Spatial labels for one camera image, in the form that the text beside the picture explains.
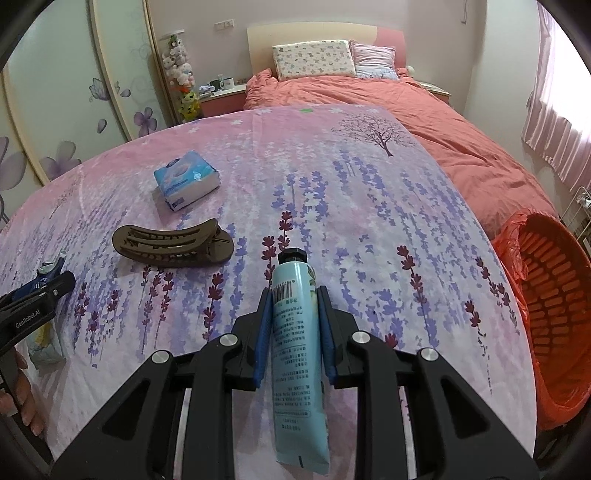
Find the electrical outlet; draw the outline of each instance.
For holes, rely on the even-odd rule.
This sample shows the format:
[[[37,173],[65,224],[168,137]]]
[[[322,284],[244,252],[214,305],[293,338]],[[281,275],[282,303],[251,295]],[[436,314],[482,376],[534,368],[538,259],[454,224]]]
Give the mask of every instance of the electrical outlet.
[[[224,20],[223,22],[217,22],[213,24],[216,30],[224,30],[225,28],[232,28],[234,26],[234,19]]]

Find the blue gripper pad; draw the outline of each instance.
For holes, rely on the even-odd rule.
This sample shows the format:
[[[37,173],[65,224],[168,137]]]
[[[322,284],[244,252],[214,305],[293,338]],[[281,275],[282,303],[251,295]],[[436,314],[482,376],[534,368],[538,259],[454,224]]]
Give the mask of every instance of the blue gripper pad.
[[[267,295],[265,307],[262,313],[261,327],[256,339],[255,347],[255,366],[253,372],[253,381],[257,388],[261,386],[263,377],[265,377],[265,368],[267,367],[267,356],[269,354],[269,343],[271,341],[271,328],[273,322],[273,295],[271,292]]]
[[[320,290],[317,290],[318,296],[318,318],[320,321],[320,347],[322,349],[322,363],[324,363],[324,372],[329,379],[331,385],[336,381],[336,365],[335,365],[335,341],[333,339],[332,331],[328,315],[326,313],[326,305],[324,304],[323,296]]]

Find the barcode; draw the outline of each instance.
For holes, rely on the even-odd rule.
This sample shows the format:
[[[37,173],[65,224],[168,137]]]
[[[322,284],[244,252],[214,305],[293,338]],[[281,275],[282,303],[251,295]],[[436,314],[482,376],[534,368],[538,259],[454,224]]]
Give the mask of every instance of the barcode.
[[[273,288],[273,302],[277,303],[278,301],[290,299],[292,297],[291,294],[291,281],[286,281],[280,283],[275,288]]]

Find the purple flower pattern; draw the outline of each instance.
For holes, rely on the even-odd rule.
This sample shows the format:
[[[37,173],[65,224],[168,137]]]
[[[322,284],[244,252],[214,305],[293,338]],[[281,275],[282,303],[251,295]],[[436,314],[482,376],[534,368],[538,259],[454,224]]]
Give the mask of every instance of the purple flower pattern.
[[[144,113],[136,112],[134,115],[134,123],[139,127],[138,137],[145,137],[158,127],[158,121],[152,118],[154,111],[147,106]]]

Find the tissue pack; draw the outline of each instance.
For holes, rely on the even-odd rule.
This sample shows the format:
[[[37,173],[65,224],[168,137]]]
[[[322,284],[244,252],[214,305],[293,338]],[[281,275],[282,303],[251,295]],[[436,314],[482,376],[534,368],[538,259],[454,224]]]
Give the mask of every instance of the tissue pack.
[[[195,150],[154,172],[168,206],[177,211],[220,185],[220,174]]]

